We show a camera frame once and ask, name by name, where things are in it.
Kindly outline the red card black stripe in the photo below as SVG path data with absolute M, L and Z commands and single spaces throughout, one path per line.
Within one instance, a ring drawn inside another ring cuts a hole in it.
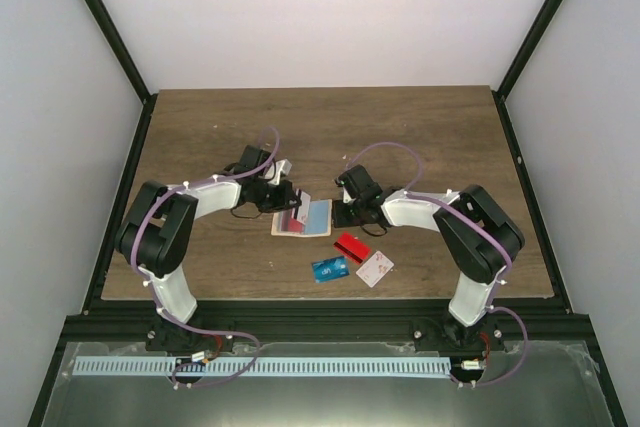
M 341 234 L 333 246 L 357 265 L 367 260 L 371 253 L 368 245 L 347 232 Z

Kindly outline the beige leather card holder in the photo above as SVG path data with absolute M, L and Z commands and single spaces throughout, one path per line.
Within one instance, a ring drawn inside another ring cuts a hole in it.
M 271 225 L 272 236 L 316 238 L 331 234 L 330 200 L 311 201 L 302 216 L 296 216 L 295 210 L 276 213 Z

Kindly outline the white card black magstripe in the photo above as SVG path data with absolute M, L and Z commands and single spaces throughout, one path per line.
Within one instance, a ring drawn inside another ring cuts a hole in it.
M 305 225 L 309 218 L 311 195 L 301 189 L 296 191 L 296 195 L 300 203 L 294 208 L 293 219 L 300 224 Z

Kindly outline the white card pink pattern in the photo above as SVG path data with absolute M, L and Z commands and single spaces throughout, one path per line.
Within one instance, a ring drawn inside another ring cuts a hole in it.
M 386 255 L 381 251 L 376 251 L 360 266 L 356 271 L 356 276 L 369 288 L 373 288 L 393 267 L 394 263 Z

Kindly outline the blue white card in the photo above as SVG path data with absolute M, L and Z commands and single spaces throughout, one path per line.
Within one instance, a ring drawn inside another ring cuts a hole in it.
M 338 280 L 349 275 L 347 259 L 344 256 L 312 262 L 311 268 L 316 283 Z

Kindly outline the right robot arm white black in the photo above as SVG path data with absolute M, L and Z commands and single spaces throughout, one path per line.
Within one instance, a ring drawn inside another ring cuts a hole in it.
M 415 227 L 441 235 L 460 271 L 443 320 L 447 343 L 458 350 L 479 337 L 497 288 L 525 246 L 520 228 L 479 185 L 441 194 L 382 188 L 356 165 L 335 179 L 342 198 L 333 202 L 335 228 L 377 225 Z

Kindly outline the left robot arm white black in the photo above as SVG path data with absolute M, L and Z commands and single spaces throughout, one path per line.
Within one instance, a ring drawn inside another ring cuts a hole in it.
M 115 250 L 151 289 L 159 315 L 172 321 L 170 340 L 181 350 L 196 349 L 203 324 L 183 269 L 194 222 L 218 211 L 254 205 L 260 214 L 301 205 L 288 175 L 292 164 L 259 147 L 245 147 L 239 161 L 199 181 L 142 184 L 116 234 Z

